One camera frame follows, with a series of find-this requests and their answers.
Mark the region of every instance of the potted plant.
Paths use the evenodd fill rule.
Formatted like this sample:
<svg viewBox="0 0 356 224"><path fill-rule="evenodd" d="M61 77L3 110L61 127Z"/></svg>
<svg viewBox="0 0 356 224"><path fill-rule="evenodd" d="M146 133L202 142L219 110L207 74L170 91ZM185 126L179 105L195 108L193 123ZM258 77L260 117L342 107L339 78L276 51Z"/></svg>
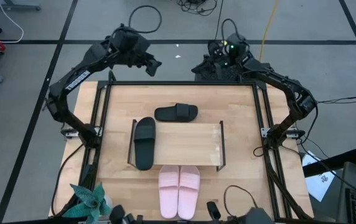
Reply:
<svg viewBox="0 0 356 224"><path fill-rule="evenodd" d="M111 202L106 201L108 198L105 198L105 190L103 190L102 183L97 185L92 192L85 187L73 184L70 184L70 186L72 186L74 194L82 202L67 210L62 215L63 217L87 217L86 223L91 224L97 222L100 215L109 215L111 213Z"/></svg>

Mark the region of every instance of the wooden board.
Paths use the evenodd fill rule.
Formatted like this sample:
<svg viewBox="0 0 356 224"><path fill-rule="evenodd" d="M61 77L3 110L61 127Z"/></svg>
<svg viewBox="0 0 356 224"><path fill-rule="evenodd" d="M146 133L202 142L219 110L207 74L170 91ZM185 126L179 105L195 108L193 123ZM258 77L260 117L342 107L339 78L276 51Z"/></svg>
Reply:
<svg viewBox="0 0 356 224"><path fill-rule="evenodd" d="M131 163L135 164L135 145L131 145ZM156 121L153 164L222 165L221 125Z"/></svg>
<svg viewBox="0 0 356 224"><path fill-rule="evenodd" d="M85 123L91 117L95 92L96 82L85 82L80 87L74 113ZM274 122L279 123L288 114L286 99L281 91L274 88L268 87L268 93ZM210 220L206 206L208 201L217 203L226 220L228 214L223 207L223 193L226 187L233 184L251 192L258 206L272 215L263 158L253 155L254 148L260 146L261 141L253 92L247 86L113 86L97 177L97 182L103 183L113 204L122 204L126 212L134 216L144 215L145 220L162 220L159 211L159 169L141 172L127 164L129 138L133 119L153 116L156 108L173 106L177 102L199 107L194 123L210 124L221 120L224 123L227 165L220 172L216 172L214 167L199 167L200 193L193 220ZM63 160L79 145L78 139L68 140ZM293 140L287 140L284 145L297 150ZM280 151L288 190L303 210L313 216L298 155L285 149ZM69 184L78 182L82 157L83 150L66 163L55 199L57 212L73 194ZM242 215L252 206L246 193L237 189L227 193L227 207L232 214ZM279 207L283 217L282 204Z"/></svg>

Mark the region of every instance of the yellow cable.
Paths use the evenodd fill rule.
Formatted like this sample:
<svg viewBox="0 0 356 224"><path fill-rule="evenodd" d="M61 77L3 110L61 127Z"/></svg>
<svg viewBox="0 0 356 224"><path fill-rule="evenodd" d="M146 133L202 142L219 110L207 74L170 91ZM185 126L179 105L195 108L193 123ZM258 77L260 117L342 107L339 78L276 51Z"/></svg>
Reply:
<svg viewBox="0 0 356 224"><path fill-rule="evenodd" d="M275 14L275 9L276 9L276 6L278 6L278 3L279 3L279 0L275 0L275 5L273 6L272 13L271 13L271 15L270 15L270 17L269 17L268 25L266 25L266 28L265 28L265 33L264 33L263 41L262 41L262 43L261 43L261 50L260 50L260 58L259 58L259 61L261 61L261 59L263 58L263 51L264 51L264 43L265 43L266 34L268 33L269 26L270 26L271 23L272 23L272 18L273 18L273 15Z"/></svg>

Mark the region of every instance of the white cable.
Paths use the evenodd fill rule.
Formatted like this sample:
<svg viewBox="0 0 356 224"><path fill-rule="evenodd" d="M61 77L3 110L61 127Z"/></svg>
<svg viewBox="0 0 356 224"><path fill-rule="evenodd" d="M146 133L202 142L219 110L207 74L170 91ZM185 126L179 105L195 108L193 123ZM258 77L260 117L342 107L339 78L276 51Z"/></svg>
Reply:
<svg viewBox="0 0 356 224"><path fill-rule="evenodd" d="M17 23L15 21L13 21L13 19L11 19L7 14L6 12L4 11L4 8L2 7L2 4L0 3L0 8L2 10L2 12L4 13L4 15L11 21L13 22L13 24L15 24L21 31L22 31L22 35L21 35L21 38L19 38L19 40L15 40L15 41L1 41L1 43L4 43L4 44L16 44L16 43L19 43L22 39L23 39L23 36L24 36L24 30L19 26L17 25Z"/></svg>

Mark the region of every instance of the wooden table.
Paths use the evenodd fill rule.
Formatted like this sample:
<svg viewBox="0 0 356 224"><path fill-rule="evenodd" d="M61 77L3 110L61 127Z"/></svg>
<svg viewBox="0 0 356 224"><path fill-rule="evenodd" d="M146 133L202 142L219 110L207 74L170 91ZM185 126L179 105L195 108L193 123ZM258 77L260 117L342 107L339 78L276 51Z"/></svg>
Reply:
<svg viewBox="0 0 356 224"><path fill-rule="evenodd" d="M80 87L74 114L84 123L90 122L96 84L85 82ZM280 123L288 114L284 94L269 86L268 95L274 122ZM266 125L261 91L259 96ZM228 214L223 207L223 192L233 184L250 191L258 206L272 217L264 160L253 155L254 148L261 146L261 140L250 86L113 86L97 175L97 182L103 183L113 204L122 204L126 212L134 216L144 215L145 220L162 220L159 211L159 169L138 171L127 164L129 138L133 119L153 116L156 108L172 106L177 102L198 106L199 114L194 123L217 124L223 121L225 133L227 165L220 172L216 172L215 167L199 167L201 185L193 220L210 220L206 206L208 201L217 203L222 218L226 220ZM67 141L63 161L80 143L79 139ZM297 150L294 140L286 140L284 145ZM81 149L65 165L55 198L56 212L73 194L69 184L78 183L83 153ZM280 149L280 153L289 192L303 210L313 216L299 156L284 148ZM278 189L276 192L280 215L283 217L281 194ZM230 189L227 193L227 207L232 214L243 215L252 206L245 192Z"/></svg>

